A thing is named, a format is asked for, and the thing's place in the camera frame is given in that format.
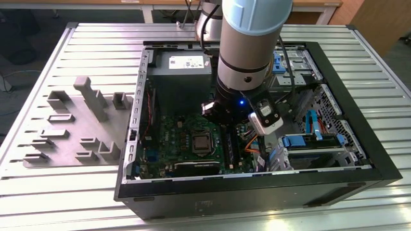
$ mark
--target black chassis frame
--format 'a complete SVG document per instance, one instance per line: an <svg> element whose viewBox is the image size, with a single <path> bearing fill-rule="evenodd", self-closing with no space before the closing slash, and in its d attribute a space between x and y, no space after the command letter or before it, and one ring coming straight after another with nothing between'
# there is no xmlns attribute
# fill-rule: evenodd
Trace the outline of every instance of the black chassis frame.
<svg viewBox="0 0 411 231"><path fill-rule="evenodd" d="M175 50L179 45L197 47L197 41L144 42L149 49ZM376 138L348 90L316 42L304 45L323 74L374 168L351 171L256 174L255 177L121 184L124 153L120 159L115 200L121 201L141 219L192 217L237 212L267 211L331 205L367 188L384 186L402 175Z"/></svg>

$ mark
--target power supply label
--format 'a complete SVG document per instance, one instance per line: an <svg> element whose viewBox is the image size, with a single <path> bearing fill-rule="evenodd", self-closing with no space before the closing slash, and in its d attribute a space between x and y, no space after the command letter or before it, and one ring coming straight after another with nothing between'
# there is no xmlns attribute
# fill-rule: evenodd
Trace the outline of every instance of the power supply label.
<svg viewBox="0 0 411 231"><path fill-rule="evenodd" d="M204 68L203 56L172 56L169 57L169 69Z"/></svg>

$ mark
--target wooden cabinet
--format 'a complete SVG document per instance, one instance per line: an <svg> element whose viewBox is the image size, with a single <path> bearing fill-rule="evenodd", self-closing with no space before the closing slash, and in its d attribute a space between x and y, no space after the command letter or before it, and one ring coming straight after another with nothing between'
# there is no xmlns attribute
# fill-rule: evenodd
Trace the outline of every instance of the wooden cabinet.
<svg viewBox="0 0 411 231"><path fill-rule="evenodd" d="M353 25L380 56L411 28L411 0L343 0L329 25Z"/></svg>

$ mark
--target green circuit board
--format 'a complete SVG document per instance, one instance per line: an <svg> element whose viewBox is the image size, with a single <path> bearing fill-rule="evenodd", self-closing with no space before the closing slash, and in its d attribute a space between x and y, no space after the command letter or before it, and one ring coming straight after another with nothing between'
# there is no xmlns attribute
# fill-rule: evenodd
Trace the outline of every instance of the green circuit board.
<svg viewBox="0 0 411 231"><path fill-rule="evenodd" d="M211 123L200 115L188 116L161 116L159 125L159 145L148 147L145 155L156 155L155 161L145 162L141 167L149 174L144 178L165 178L167 169L175 163L189 161L216 161L220 162L220 174L233 174L249 172L252 166L252 155L244 153L245 142L240 133L245 131L244 125L237 126L240 166L237 168L225 167L224 151L220 138L220 127ZM209 152L195 153L195 136L209 139Z"/></svg>

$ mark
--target slotted metal worktable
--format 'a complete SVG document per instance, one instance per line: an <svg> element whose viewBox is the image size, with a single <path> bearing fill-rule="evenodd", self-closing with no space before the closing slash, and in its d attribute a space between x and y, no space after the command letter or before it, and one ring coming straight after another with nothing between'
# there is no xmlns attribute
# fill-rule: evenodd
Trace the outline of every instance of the slotted metal worktable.
<svg viewBox="0 0 411 231"><path fill-rule="evenodd" d="M133 96L143 40L195 40L192 25L79 24L67 28L0 148L0 229L7 230L407 230L411 225L411 93L356 31L284 26L285 41L316 41L362 109L403 179L331 207L144 222L113 201L117 166L23 167L24 149L52 111L51 90L79 94L89 76L104 95Z"/></svg>

